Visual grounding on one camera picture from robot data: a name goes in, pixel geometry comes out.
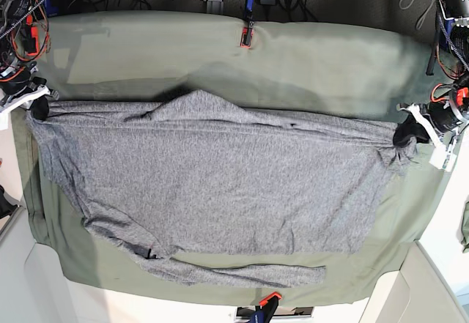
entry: olive green cloth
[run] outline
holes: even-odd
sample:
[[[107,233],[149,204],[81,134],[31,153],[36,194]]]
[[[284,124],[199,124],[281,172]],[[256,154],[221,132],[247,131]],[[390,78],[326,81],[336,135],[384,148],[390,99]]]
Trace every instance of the olive green cloth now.
[[[386,31],[316,23],[257,23],[250,49],[240,48],[243,22],[214,15],[108,12],[51,20],[52,51],[40,72],[62,99],[168,100],[193,89],[237,105],[313,111],[400,122],[399,102],[426,102],[442,81],[424,75],[429,49]],[[81,225],[63,192],[43,177],[37,146],[12,115],[30,224],[36,240],[59,254],[65,276],[104,289],[167,300],[250,305],[271,289],[162,281]],[[387,185],[376,222],[353,255],[229,256],[181,253],[207,267],[248,264],[326,266],[323,284],[282,289],[282,305],[330,305],[371,294],[377,279],[398,270],[443,194],[450,174],[428,164],[418,145],[405,176]]]
[[[466,204],[464,214],[462,215],[462,241],[461,244],[464,246],[463,253],[469,252],[469,202]]]

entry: orange clip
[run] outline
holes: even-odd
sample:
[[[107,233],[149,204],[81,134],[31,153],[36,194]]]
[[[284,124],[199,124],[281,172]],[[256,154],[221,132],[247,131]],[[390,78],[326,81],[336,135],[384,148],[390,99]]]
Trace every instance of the orange clip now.
[[[259,306],[265,306],[267,305],[267,303],[269,302],[269,300],[272,298],[272,297],[275,297],[277,296],[279,300],[281,300],[281,295],[278,293],[278,292],[273,292],[272,294],[270,294],[269,296],[267,296],[266,298],[260,300],[259,302]]]
[[[456,104],[458,107],[463,104],[462,99],[466,97],[469,97],[469,89],[467,87],[464,87],[460,89],[456,95]]]
[[[40,51],[40,46],[39,46],[39,29],[37,26],[33,26],[33,19],[32,15],[28,15],[26,17],[26,25],[30,26],[31,28],[31,37],[34,39],[34,44],[35,44],[35,50],[32,52],[26,52],[28,56],[37,56]]]

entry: heathered gray fabric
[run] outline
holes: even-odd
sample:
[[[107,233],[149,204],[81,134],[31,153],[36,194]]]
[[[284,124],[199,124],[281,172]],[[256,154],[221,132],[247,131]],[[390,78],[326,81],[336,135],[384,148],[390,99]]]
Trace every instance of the heathered gray fabric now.
[[[56,102],[28,115],[47,178],[84,226],[152,274],[184,284],[294,287],[324,267],[207,268],[217,254],[354,253],[384,185],[415,151],[394,123],[244,110],[197,91],[169,103]]]

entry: black clamp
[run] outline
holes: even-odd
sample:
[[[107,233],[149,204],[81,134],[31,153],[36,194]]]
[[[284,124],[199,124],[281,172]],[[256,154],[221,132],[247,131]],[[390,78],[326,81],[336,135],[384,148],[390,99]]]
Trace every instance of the black clamp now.
[[[278,301],[281,295],[278,292],[273,292],[264,298],[259,305],[261,308],[256,310],[249,319],[249,323],[269,323],[274,313],[277,311]]]
[[[244,7],[244,20],[248,24],[247,27],[243,29],[243,35],[241,36],[241,47],[250,48],[252,33],[254,29],[254,20],[252,16],[252,7],[254,5],[254,0],[246,0]]]

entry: gray carpet floor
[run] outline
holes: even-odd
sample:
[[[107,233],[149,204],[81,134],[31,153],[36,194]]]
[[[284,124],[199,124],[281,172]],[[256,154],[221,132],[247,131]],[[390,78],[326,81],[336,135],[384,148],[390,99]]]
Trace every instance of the gray carpet floor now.
[[[307,7],[322,22],[367,26],[398,32],[413,37],[419,42],[431,42],[435,31],[435,5],[430,10],[423,26],[416,29],[416,22],[432,0],[415,0],[408,10],[399,8],[399,0],[307,0]],[[154,10],[182,12],[205,12],[201,0],[148,0]],[[245,0],[224,0],[224,15],[241,18]],[[119,6],[111,1],[109,10],[129,9],[131,0],[121,0]],[[302,21],[303,13],[298,7],[291,14],[293,21]],[[256,5],[254,18],[265,20],[264,9]],[[269,21],[287,22],[288,14],[280,6],[271,7]]]

